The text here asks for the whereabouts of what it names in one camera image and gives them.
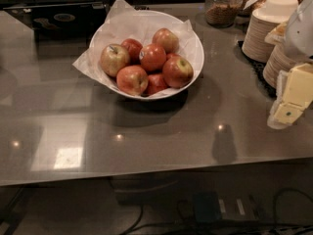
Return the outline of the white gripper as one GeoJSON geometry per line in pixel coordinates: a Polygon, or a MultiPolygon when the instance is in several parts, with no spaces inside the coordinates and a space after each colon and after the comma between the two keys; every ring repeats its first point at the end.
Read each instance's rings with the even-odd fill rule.
{"type": "Polygon", "coordinates": [[[292,126],[313,102],[313,0],[303,0],[288,22],[282,22],[266,36],[266,43],[284,42],[285,54],[304,62],[277,78],[277,98],[270,110],[267,125],[273,129],[292,126]]]}

